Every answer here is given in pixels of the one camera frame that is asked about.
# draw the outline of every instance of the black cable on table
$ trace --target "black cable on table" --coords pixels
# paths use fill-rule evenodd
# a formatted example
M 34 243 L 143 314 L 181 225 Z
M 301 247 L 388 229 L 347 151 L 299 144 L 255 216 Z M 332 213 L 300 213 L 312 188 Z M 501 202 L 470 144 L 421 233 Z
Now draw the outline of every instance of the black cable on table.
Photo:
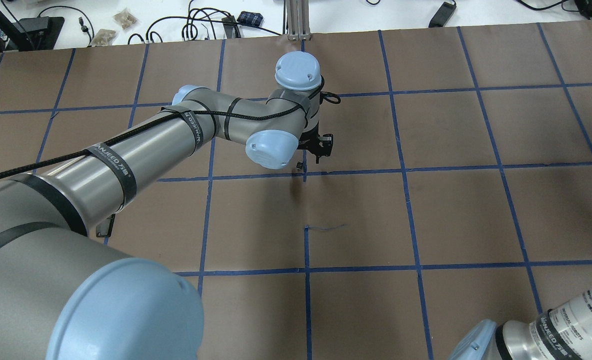
M 563 11 L 566 11 L 568 13 L 579 13 L 580 12 L 580 10 L 569 10 L 569 9 L 565 9 L 565 3 L 564 2 L 560 5 L 560 8 L 563 9 Z
M 95 29 L 94 29 L 94 24 L 92 23 L 92 21 L 89 19 L 89 16 L 87 16 L 87 14 L 85 14 L 85 12 L 81 9 L 78 9 L 77 7 L 73 7 L 73 6 L 67 6 L 67 5 L 55 5 L 55 6 L 50 6 L 50 7 L 45 7 L 44 9 L 42 9 L 42 11 L 40 13 L 38 13 L 38 18 L 40 18 L 42 16 L 42 14 L 44 12 L 46 12 L 47 10 L 50 9 L 57 9 L 57 8 L 65 8 L 65 9 L 72 9 L 72 10 L 76 10 L 77 12 L 83 14 L 83 16 L 87 19 L 87 21 L 89 22 L 89 26 L 92 28 L 92 38 L 95 38 Z
M 7 4 L 5 4 L 5 0 L 1 1 L 3 3 L 3 6 L 5 7 L 5 9 L 7 9 L 7 11 L 9 12 L 9 14 L 12 16 L 12 18 L 14 18 L 14 20 L 16 21 L 16 23 L 19 25 L 19 27 L 24 31 L 24 36 L 27 37 L 27 40 L 29 41 L 29 43 L 31 44 L 31 48 L 33 50 L 37 50 L 36 46 L 33 44 L 33 40 L 31 39 L 31 36 L 29 36 L 29 33 L 27 32 L 27 30 L 24 28 L 24 26 L 22 25 L 22 23 L 18 20 L 18 18 L 16 18 L 16 16 L 14 15 L 14 13 L 12 13 L 12 11 L 9 9 L 9 6 L 7 6 Z
M 152 43 L 154 42 L 154 36 L 153 36 L 154 34 L 158 35 L 158 39 L 160 39 L 160 42 L 161 42 L 161 43 L 164 43 L 164 41 L 163 41 L 163 37 L 162 37 L 162 36 L 160 36 L 160 34 L 158 34 L 158 32 L 156 32 L 156 31 L 152 31 L 152 32 L 151 32 L 151 35 L 152 35 L 152 36 L 151 36 L 151 42 L 152 42 Z
M 131 39 L 133 39 L 134 37 L 139 37 L 140 41 L 144 44 L 145 43 L 145 39 L 142 38 L 142 35 L 135 33 L 135 34 L 131 34 L 131 36 L 129 37 L 129 39 L 127 40 L 127 45 L 131 45 Z
M 558 5 L 562 5 L 562 4 L 564 4 L 565 2 L 568 2 L 568 1 L 569 0 L 561 0 L 561 1 L 557 2 L 557 3 L 552 4 L 552 5 L 549 5 L 549 6 L 545 6 L 545 7 L 533 7 L 533 6 L 529 5 L 529 4 L 527 4 L 526 2 L 524 2 L 523 0 L 516 0 L 516 2 L 518 2 L 518 4 L 522 5 L 523 7 L 526 7 L 527 9 L 531 9 L 531 10 L 534 10 L 534 11 L 537 11 L 537 12 L 540 12 L 542 10 L 551 9 L 551 8 L 556 7 Z
M 186 19 L 186 16 L 165 16 L 165 17 L 161 17 L 158 20 L 154 21 L 153 23 L 151 23 L 151 25 L 149 25 L 149 28 L 147 29 L 147 32 L 145 32 L 145 39 L 150 39 L 149 34 L 151 34 L 151 29 L 154 27 L 154 25 L 156 25 L 157 23 L 160 23 L 163 20 L 168 20 L 168 19 Z M 240 25 L 241 27 L 246 27 L 246 28 L 252 28 L 252 29 L 258 29 L 258 30 L 263 30 L 264 32 L 268 32 L 270 34 L 274 34 L 274 35 L 282 35 L 278 32 L 275 32 L 273 30 L 269 30 L 269 29 L 265 29 L 264 27 L 259 27 L 259 26 L 253 26 L 253 25 L 247 25 L 245 23 L 239 23 L 239 22 L 235 22 L 235 23 L 229 23 L 229 22 L 224 22 L 224 21 L 220 21 L 220 20 L 205 20 L 205 19 L 199 19 L 196 18 L 194 19 L 195 21 L 204 21 L 204 22 L 213 22 L 213 23 L 218 23 L 218 24 L 227 24 L 227 25 Z

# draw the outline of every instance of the velcro strap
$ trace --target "velcro strap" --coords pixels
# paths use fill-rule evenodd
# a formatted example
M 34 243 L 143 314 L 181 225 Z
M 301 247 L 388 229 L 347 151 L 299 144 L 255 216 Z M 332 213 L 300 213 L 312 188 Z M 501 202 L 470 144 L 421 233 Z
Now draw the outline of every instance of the velcro strap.
M 98 160 L 104 162 L 118 179 L 124 196 L 122 205 L 117 211 L 119 212 L 133 201 L 138 192 L 138 185 L 136 184 L 136 177 L 134 177 L 133 171 L 131 171 L 127 162 L 104 142 L 89 146 L 87 150 L 91 151 L 92 155 Z
M 193 132 L 193 139 L 196 142 L 196 147 L 193 149 L 195 153 L 205 142 L 205 133 L 202 131 L 202 126 L 200 126 L 196 114 L 191 110 L 187 110 L 186 107 L 178 105 L 163 106 L 162 111 L 177 113 L 187 123 L 191 132 Z

